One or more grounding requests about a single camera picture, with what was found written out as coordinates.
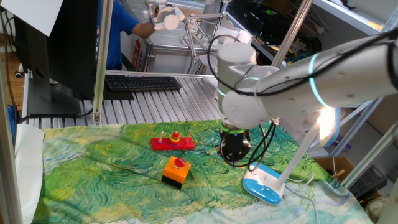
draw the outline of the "blue led ring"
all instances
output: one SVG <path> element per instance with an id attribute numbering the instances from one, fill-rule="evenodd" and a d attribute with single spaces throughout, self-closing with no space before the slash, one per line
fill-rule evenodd
<path id="1" fill-rule="evenodd" d="M 310 62 L 310 66 L 308 67 L 308 72 L 311 75 L 313 73 L 313 64 L 315 63 L 315 59 L 318 56 L 318 53 L 316 53 L 312 58 L 311 58 L 311 62 Z M 319 101 L 319 103 L 321 103 L 323 106 L 327 106 L 330 107 L 329 105 L 327 105 L 323 99 L 321 98 L 321 96 L 319 95 L 319 92 L 317 90 L 317 86 L 315 85 L 315 80 L 313 78 L 310 78 L 310 85 L 311 85 L 311 89 L 313 94 L 315 95 L 315 97 L 317 98 L 317 100 Z"/>

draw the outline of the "person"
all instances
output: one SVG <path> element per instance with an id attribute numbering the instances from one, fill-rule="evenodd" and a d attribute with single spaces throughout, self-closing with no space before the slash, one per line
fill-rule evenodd
<path id="1" fill-rule="evenodd" d="M 101 8 L 102 1 L 99 1 L 98 21 L 101 21 Z M 147 39 L 155 32 L 155 29 L 150 22 L 141 24 L 124 9 L 119 1 L 114 0 L 111 31 L 109 33 L 108 59 L 106 61 L 106 69 L 108 70 L 122 70 L 120 33 L 123 31 L 127 35 L 136 34 L 143 39 Z"/>

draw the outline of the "black monitor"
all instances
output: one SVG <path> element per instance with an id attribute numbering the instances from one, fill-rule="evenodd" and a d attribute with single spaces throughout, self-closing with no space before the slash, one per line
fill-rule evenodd
<path id="1" fill-rule="evenodd" d="M 92 98 L 99 0 L 62 3 L 49 37 L 16 18 L 16 49 L 29 80 L 28 115 L 80 114 L 73 94 Z M 51 85 L 49 79 L 59 84 Z"/>

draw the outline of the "black keyboard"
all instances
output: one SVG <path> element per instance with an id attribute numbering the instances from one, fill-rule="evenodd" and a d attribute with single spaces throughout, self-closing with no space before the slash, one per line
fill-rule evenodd
<path id="1" fill-rule="evenodd" d="M 105 80 L 112 91 L 181 89 L 181 85 L 174 77 L 129 77 L 125 75 L 105 75 Z"/>

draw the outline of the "green patterned fabric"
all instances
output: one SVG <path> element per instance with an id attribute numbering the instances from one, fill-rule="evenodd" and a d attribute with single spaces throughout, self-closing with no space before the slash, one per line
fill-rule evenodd
<path id="1" fill-rule="evenodd" d="M 218 128 L 219 121 L 193 121 L 45 130 L 45 176 L 34 223 L 316 222 L 308 200 L 289 195 L 273 207 L 249 195 L 242 185 L 246 168 L 234 169 L 216 153 Z M 195 149 L 152 150 L 150 139 L 162 131 L 167 138 L 189 130 Z M 253 146 L 259 144 L 260 129 L 251 137 Z M 263 163 L 281 173 L 297 146 L 278 127 Z M 170 156 L 192 164 L 181 190 L 160 181 Z M 315 180 L 301 194 L 315 199 L 322 223 L 371 223 L 355 198 L 307 154 L 290 178 L 309 172 Z"/>

